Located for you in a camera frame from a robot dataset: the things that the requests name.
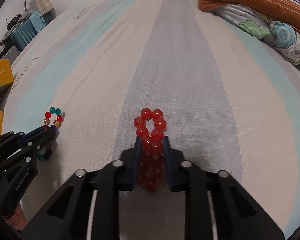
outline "striped bedsheet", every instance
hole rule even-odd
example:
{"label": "striped bedsheet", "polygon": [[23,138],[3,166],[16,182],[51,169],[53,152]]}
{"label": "striped bedsheet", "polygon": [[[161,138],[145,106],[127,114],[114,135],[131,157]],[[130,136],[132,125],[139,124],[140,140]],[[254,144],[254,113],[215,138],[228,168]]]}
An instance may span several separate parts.
{"label": "striped bedsheet", "polygon": [[[52,21],[13,64],[3,132],[66,116],[23,198],[31,218],[78,168],[93,171],[135,140],[143,107],[160,108],[173,148],[228,170],[288,238],[300,225],[300,72],[197,0],[107,0]],[[184,194],[120,195],[121,239],[183,239]]]}

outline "light blue stripe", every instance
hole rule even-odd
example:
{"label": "light blue stripe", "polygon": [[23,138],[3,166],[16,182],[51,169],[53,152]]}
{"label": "light blue stripe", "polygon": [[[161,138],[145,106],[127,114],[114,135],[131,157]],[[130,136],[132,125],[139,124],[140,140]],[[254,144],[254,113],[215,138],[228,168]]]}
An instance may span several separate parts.
{"label": "light blue stripe", "polygon": [[28,62],[34,58],[34,53],[37,49],[42,46],[42,44],[50,42],[55,36],[56,33],[63,27],[64,23],[70,18],[75,17],[83,8],[87,6],[86,3],[79,5],[74,11],[72,11],[68,16],[64,17],[57,25],[55,25],[50,30],[46,29],[44,35],[40,35],[36,42],[31,44],[31,48],[27,51],[27,53],[21,58],[21,60],[17,63],[17,65],[13,68],[13,73],[15,74],[17,71],[22,70]]}
{"label": "light blue stripe", "polygon": [[63,80],[135,1],[121,0],[94,21],[83,25],[73,38],[63,44],[20,101],[11,130],[27,133],[43,125],[44,111],[49,108]]}
{"label": "light blue stripe", "polygon": [[299,181],[294,206],[290,214],[290,219],[284,229],[285,237],[289,238],[300,225],[300,96],[293,85],[290,83],[289,78],[285,74],[284,70],[268,54],[259,40],[243,32],[239,28],[231,25],[230,23],[227,24],[229,25],[230,29],[232,29],[238,35],[238,37],[245,45],[245,48],[260,64],[264,72],[267,74],[272,85],[274,85],[274,87],[280,93],[284,102],[285,109],[292,122],[295,133],[296,152],[298,154]]}

